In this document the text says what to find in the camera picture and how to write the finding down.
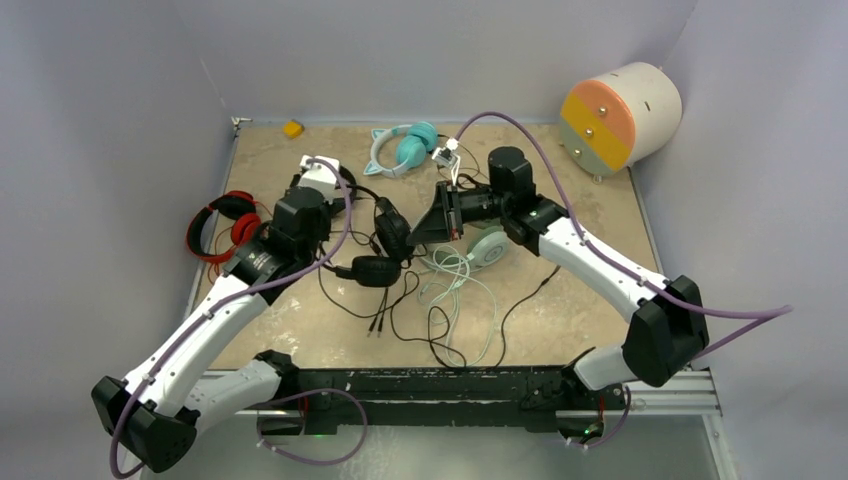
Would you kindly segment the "black blue gaming headphones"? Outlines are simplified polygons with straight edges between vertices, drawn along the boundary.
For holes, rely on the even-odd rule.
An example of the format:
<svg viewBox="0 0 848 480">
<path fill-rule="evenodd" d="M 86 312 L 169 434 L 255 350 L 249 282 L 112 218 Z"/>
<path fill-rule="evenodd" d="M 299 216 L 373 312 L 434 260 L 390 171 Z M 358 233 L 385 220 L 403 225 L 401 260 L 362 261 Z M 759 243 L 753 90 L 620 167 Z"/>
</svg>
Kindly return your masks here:
<svg viewBox="0 0 848 480">
<path fill-rule="evenodd" d="M 379 196 L 362 186 L 353 185 L 351 189 L 353 194 L 365 193 L 374 200 L 374 232 L 367 238 L 367 245 L 372 248 L 374 254 L 354 258 L 349 267 L 326 264 L 323 268 L 333 272 L 338 278 L 353 280 L 364 287 L 381 288 L 387 291 L 403 276 L 404 269 L 411 267 L 411 260 L 418 257 L 414 248 L 405 243 L 406 236 L 410 232 L 409 224 L 388 198 Z M 436 311 L 442 316 L 450 308 L 451 301 L 445 299 Z M 445 342 L 444 336 L 445 333 L 439 337 L 428 337 L 426 341 L 431 346 L 442 347 Z M 457 368 L 449 367 L 444 362 L 445 358 L 435 357 L 440 365 Z"/>
</svg>

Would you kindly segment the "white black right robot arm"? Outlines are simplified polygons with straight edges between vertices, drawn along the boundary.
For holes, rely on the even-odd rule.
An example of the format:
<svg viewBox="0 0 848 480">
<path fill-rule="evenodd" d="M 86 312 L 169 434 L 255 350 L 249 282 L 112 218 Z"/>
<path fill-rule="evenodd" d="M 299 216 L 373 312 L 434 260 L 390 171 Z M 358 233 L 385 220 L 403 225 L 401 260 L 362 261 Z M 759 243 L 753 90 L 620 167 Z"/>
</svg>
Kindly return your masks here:
<svg viewBox="0 0 848 480">
<path fill-rule="evenodd" d="M 630 381 L 661 387 L 709 344 L 699 287 L 643 268 L 585 230 L 568 208 L 539 194 L 524 152 L 498 147 L 486 185 L 435 186 L 433 203 L 407 238 L 412 246 L 459 239 L 470 222 L 497 220 L 508 238 L 592 288 L 628 324 L 619 345 L 594 348 L 573 361 L 561 381 L 564 399 L 584 407 L 601 389 Z"/>
</svg>

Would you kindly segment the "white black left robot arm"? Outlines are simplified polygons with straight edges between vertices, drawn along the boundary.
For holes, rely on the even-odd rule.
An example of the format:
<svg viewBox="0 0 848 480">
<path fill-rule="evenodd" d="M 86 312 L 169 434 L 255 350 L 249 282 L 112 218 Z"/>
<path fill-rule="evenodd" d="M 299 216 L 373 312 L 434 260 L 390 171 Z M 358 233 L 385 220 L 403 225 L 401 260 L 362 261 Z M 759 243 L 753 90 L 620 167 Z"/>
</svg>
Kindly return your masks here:
<svg viewBox="0 0 848 480">
<path fill-rule="evenodd" d="M 319 252 L 330 236 L 337 201 L 351 208 L 347 188 L 289 188 L 271 220 L 235 250 L 206 299 L 177 330 L 124 376 L 104 376 L 94 385 L 91 398 L 110 436 L 114 478 L 170 469 L 224 413 L 262 401 L 275 409 L 295 402 L 296 379 L 263 358 L 225 377 L 216 390 L 197 383 L 243 328 L 337 252 L 336 247 Z"/>
</svg>

